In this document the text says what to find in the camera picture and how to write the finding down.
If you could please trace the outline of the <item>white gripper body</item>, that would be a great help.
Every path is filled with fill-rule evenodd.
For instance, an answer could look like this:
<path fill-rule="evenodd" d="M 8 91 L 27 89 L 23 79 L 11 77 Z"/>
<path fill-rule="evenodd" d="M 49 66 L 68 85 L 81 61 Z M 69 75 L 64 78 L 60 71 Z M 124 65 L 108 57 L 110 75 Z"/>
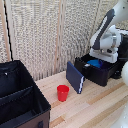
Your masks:
<path fill-rule="evenodd" d="M 100 52 L 98 50 L 93 50 L 93 49 L 90 49 L 89 55 L 92 57 L 95 57 L 97 59 L 101 59 L 106 62 L 110 62 L 110 63 L 115 63 L 117 61 L 117 57 L 118 57 L 117 53 L 109 54 L 109 53 Z"/>

